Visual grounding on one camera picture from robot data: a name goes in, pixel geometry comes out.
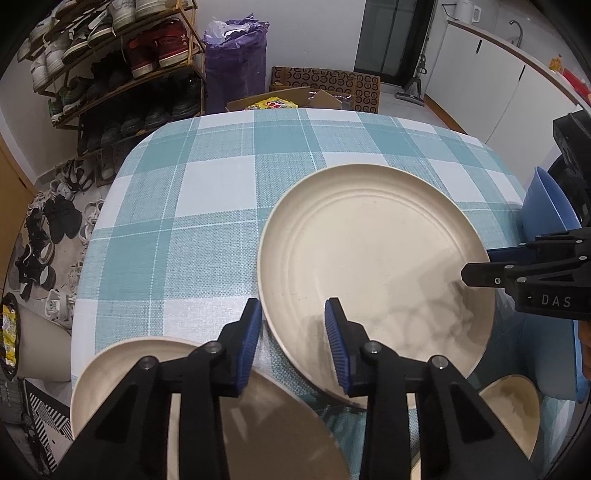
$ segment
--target screw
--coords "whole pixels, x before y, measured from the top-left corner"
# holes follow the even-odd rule
[[[148,355],[139,359],[138,365],[142,370],[150,370],[158,360],[156,357]]]
[[[205,351],[210,354],[218,353],[222,350],[223,346],[220,342],[208,342],[203,345]]]
[[[376,342],[375,340],[370,340],[363,346],[363,348],[365,348],[365,351],[367,353],[370,353],[371,355],[376,355],[377,353],[380,353],[380,351],[382,350],[382,344]]]
[[[431,358],[431,363],[439,370],[442,370],[449,365],[449,361],[443,355],[435,355],[433,358]]]

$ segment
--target black and white mat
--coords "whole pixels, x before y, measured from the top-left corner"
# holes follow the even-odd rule
[[[54,472],[73,441],[70,409],[28,381],[25,381],[25,389],[37,436],[45,450],[48,467]]]

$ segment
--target door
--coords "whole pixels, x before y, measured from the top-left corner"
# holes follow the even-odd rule
[[[552,122],[578,109],[542,74],[526,66],[505,114],[486,143],[524,187],[554,146]]]
[[[470,57],[467,79],[452,118],[468,135],[487,142],[505,113],[525,63],[482,38]]]
[[[27,205],[34,197],[34,188],[13,159],[6,143],[0,137],[0,291],[8,271],[8,263],[22,223]]]
[[[427,86],[427,95],[456,122],[460,117],[459,107],[464,102],[464,92],[470,82],[470,70],[478,44],[479,37],[476,35],[449,25]]]
[[[415,73],[435,0],[366,0],[355,71],[404,86]]]

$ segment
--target plastic bag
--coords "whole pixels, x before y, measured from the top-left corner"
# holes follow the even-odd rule
[[[269,23],[249,15],[242,20],[213,20],[203,37],[207,113],[226,111],[233,100],[266,91]]]

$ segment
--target teal and white tablecloth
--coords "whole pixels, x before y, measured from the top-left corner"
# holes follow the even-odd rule
[[[465,212],[487,248],[521,241],[524,191],[476,138],[401,118],[321,109],[174,122],[131,151],[106,198],[76,300],[73,381],[95,353],[123,339],[216,338],[225,323],[239,318],[247,298],[258,295],[259,236],[281,195],[315,170],[360,162],[400,168],[437,187]],[[498,299],[491,341],[504,345],[516,323],[510,301],[504,294]],[[471,381],[488,382],[495,375],[491,365],[511,362],[502,357],[487,352],[481,363],[488,365]],[[355,477],[365,413],[316,392],[267,330],[255,366],[315,408]],[[560,446],[572,408],[572,402],[544,400],[540,465]],[[416,440],[413,414],[411,425]]]

